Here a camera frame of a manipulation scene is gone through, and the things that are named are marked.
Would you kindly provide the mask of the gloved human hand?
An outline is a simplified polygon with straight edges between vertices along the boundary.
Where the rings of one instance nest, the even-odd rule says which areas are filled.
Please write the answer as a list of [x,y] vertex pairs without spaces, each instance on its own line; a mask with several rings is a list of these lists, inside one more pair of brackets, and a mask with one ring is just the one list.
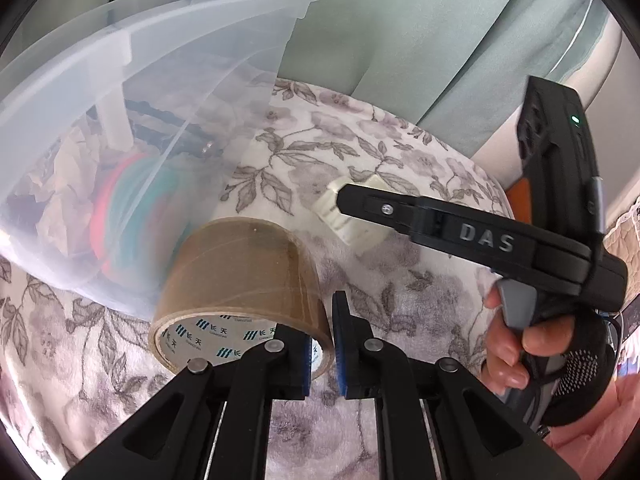
[[480,379],[527,426],[567,426],[598,404],[620,352],[616,318],[505,278],[491,287],[485,306],[495,316]]

